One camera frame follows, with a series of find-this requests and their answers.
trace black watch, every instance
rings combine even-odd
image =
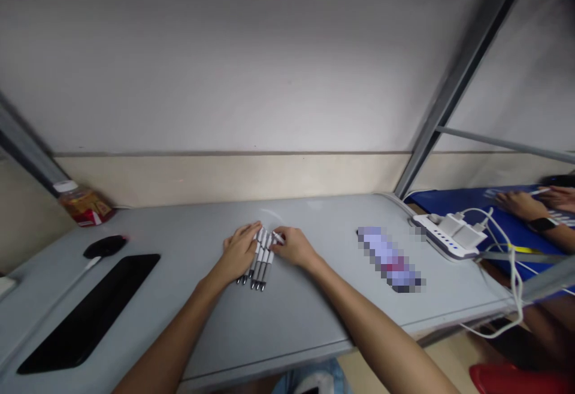
[[[555,219],[551,219],[550,217],[542,217],[540,219],[535,219],[527,222],[527,226],[529,226],[529,228],[535,232],[548,231],[549,229],[557,228],[559,225],[559,222],[557,222]]]

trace bottle cap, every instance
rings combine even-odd
[[[74,180],[58,181],[54,183],[54,189],[60,193],[69,192],[78,188],[78,184]]]

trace floor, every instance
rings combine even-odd
[[[469,378],[471,365],[500,360],[483,340],[465,332],[429,346],[425,351],[462,394],[478,393]],[[340,356],[338,361],[355,394],[388,393],[358,351]]]

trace metal pole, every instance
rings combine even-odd
[[[400,178],[395,194],[404,199],[423,163],[437,143],[487,49],[505,21],[515,0],[483,0],[465,34],[459,53],[447,74],[427,120],[417,138],[411,159]]]
[[[533,302],[575,284],[575,255],[523,283],[523,301]]]
[[[472,134],[471,132],[459,131],[457,129],[446,128],[438,126],[437,132],[443,134],[455,135],[456,137],[466,138],[468,140],[479,141],[480,143],[491,144],[492,146],[510,148],[511,150],[520,151],[522,153],[536,154],[537,156],[547,157],[548,159],[560,160],[561,162],[575,163],[575,154],[566,151],[546,150],[528,146],[526,144],[514,143],[512,141],[498,140],[497,138],[484,137],[483,135]]]
[[[58,197],[52,185],[58,181],[68,180],[68,176],[10,113],[10,106],[1,95],[0,147],[36,178],[48,192]]]

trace plastic bottle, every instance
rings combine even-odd
[[[115,214],[111,205],[96,192],[73,180],[60,181],[54,184],[54,189],[60,193],[60,204],[82,228],[100,225]]]

